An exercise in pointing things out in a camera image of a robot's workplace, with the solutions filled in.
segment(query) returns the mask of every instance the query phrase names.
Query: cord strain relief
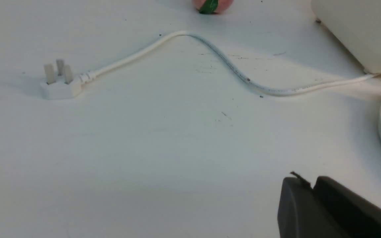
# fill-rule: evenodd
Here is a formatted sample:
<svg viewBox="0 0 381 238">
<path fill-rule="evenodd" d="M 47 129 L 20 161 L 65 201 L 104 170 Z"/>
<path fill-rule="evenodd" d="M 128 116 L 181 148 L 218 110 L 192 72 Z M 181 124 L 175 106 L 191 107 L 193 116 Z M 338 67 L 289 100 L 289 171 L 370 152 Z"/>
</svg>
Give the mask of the cord strain relief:
<svg viewBox="0 0 381 238">
<path fill-rule="evenodd" d="M 86 73 L 79 74 L 78 77 L 79 77 L 80 81 L 82 82 L 82 84 L 85 84 L 85 83 L 89 83 L 92 80 L 96 79 L 97 75 L 92 71 L 88 71 Z"/>
</svg>

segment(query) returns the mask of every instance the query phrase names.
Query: white appliance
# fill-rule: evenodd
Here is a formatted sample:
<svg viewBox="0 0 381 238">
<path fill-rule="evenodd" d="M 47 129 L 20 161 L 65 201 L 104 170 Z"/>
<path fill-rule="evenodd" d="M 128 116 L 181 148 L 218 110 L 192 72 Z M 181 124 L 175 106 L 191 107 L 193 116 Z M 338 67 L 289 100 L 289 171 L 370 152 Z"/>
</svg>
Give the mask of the white appliance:
<svg viewBox="0 0 381 238">
<path fill-rule="evenodd" d="M 381 73 L 381 0 L 312 0 L 321 21 L 370 73 Z"/>
</svg>

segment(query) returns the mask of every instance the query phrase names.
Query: green leaf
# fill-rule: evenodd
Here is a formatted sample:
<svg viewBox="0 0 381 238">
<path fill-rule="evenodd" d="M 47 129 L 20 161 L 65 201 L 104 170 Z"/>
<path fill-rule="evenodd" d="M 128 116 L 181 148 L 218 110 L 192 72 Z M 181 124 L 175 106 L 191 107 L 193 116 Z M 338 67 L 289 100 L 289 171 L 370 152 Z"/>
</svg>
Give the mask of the green leaf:
<svg viewBox="0 0 381 238">
<path fill-rule="evenodd" d="M 218 7 L 218 0 L 206 0 L 199 9 L 200 14 L 212 14 Z"/>
</svg>

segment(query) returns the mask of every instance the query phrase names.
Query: plug pin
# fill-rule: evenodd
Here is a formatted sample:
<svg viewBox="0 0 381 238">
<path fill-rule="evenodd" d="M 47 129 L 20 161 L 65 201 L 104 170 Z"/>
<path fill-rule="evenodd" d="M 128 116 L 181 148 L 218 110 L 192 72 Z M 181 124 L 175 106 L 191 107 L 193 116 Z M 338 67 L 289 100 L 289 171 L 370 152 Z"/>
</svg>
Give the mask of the plug pin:
<svg viewBox="0 0 381 238">
<path fill-rule="evenodd" d="M 64 68 L 64 60 L 63 59 L 57 59 L 56 63 L 57 63 L 58 74 L 59 74 L 59 76 L 62 76 L 63 75 L 63 68 Z"/>
<path fill-rule="evenodd" d="M 64 65 L 64 78 L 65 78 L 65 83 L 70 84 L 73 81 L 73 73 L 71 72 L 70 66 Z"/>
<path fill-rule="evenodd" d="M 44 65 L 45 76 L 47 77 L 47 84 L 55 83 L 56 77 L 54 72 L 54 66 L 51 63 Z"/>
</svg>

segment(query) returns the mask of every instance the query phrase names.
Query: black object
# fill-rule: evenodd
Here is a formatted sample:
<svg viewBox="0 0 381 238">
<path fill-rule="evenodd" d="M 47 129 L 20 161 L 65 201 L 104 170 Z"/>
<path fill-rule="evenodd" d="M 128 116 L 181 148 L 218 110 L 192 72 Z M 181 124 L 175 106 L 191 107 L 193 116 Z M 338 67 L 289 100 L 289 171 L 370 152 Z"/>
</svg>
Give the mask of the black object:
<svg viewBox="0 0 381 238">
<path fill-rule="evenodd" d="M 278 207 L 281 238 L 381 238 L 381 209 L 329 177 L 316 185 L 284 178 Z"/>
</svg>

